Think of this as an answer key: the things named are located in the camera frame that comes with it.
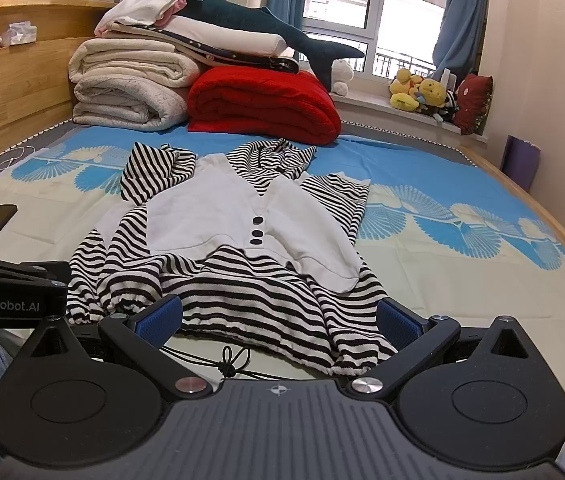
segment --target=logo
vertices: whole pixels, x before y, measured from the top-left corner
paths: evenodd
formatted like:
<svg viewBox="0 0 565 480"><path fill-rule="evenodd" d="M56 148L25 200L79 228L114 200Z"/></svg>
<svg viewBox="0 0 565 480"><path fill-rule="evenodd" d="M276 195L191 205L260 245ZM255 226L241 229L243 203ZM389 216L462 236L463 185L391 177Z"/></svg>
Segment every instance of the logo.
<svg viewBox="0 0 565 480"><path fill-rule="evenodd" d="M39 312L40 304L31 303L27 305L24 301L0 301L0 310L19 310L20 312Z"/></svg>
<svg viewBox="0 0 565 480"><path fill-rule="evenodd" d="M275 386L272 386L271 388L267 388L268 392L271 392L272 394L274 394L278 397L280 397L282 394L286 394L290 390L291 390L291 388L287 388L286 386L283 386L282 384L276 384Z"/></svg>

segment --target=cable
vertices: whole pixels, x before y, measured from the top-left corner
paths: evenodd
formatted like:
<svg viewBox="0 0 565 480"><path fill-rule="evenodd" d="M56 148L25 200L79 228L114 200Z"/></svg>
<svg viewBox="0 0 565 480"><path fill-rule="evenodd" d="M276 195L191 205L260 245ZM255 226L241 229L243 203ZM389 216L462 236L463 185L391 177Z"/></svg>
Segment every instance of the cable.
<svg viewBox="0 0 565 480"><path fill-rule="evenodd" d="M232 378L237 374L242 374L261 381L265 381L265 380L294 381L295 380L287 377L278 377L263 372L252 372L251 370L246 370L246 366L249 364L251 359L251 349L249 347L241 348L238 354L236 355L236 357L233 357L231 346L226 345L222 349L222 361L219 362L213 361L211 359L207 359L205 357L200 357L198 355L188 354L187 352L176 350L175 348L171 348L169 346L163 346L162 349L167 354L173 355L174 357L182 361L185 361L186 363L217 368L218 371L222 374L222 376L226 379ZM238 358L242 355L244 351L247 352L245 362L240 367L236 368L234 366L234 363L238 360Z"/></svg>

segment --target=white plush toy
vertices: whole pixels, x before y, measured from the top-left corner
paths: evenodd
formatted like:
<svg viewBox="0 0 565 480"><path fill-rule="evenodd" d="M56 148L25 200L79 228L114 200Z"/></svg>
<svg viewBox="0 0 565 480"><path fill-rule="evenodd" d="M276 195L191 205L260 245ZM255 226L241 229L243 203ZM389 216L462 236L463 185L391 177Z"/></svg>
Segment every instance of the white plush toy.
<svg viewBox="0 0 565 480"><path fill-rule="evenodd" d="M344 59L336 59L331 66L331 91L345 97L349 92L347 83L354 78L354 69Z"/></svg>

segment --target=black and white striped fabric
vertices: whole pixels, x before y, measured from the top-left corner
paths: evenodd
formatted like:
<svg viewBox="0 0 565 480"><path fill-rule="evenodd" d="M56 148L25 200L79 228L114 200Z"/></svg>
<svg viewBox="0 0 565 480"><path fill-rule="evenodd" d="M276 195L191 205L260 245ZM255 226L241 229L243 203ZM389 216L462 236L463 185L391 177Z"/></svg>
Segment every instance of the black and white striped fabric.
<svg viewBox="0 0 565 480"><path fill-rule="evenodd" d="M259 192L280 174L298 176L299 185L332 213L353 243L368 186L342 175L297 171L309 164L315 148L309 150L280 141L256 141L227 158L238 174L251 175ZM263 163L249 171L258 158ZM263 168L274 158L273 170ZM376 328L376 306L386 294L363 262L357 285L336 294L269 256L248 258L229 246L203 261L171 253L152 255L146 232L147 206L141 204L122 218L109 246L98 231L89 233L70 262L70 322L138 312L172 293L184 308L181 332L267 348L326 374L359 375L395 352Z"/></svg>
<svg viewBox="0 0 565 480"><path fill-rule="evenodd" d="M316 154L316 146L299 150L287 139L255 140L227 153L236 173L264 195L269 183L278 175L295 180L307 170Z"/></svg>
<svg viewBox="0 0 565 480"><path fill-rule="evenodd" d="M160 149L133 143L129 160L120 178L120 196L136 205L194 174L195 153L163 144Z"/></svg>

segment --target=wooden headboard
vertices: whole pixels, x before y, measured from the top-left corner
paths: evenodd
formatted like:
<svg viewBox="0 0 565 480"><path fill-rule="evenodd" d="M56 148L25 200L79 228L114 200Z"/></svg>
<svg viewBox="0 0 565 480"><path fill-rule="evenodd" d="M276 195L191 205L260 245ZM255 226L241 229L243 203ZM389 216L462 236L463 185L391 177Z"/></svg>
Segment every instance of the wooden headboard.
<svg viewBox="0 0 565 480"><path fill-rule="evenodd" d="M71 117L67 63L93 37L113 3L89 0L0 0L0 34L31 21L36 43L0 49L0 152Z"/></svg>

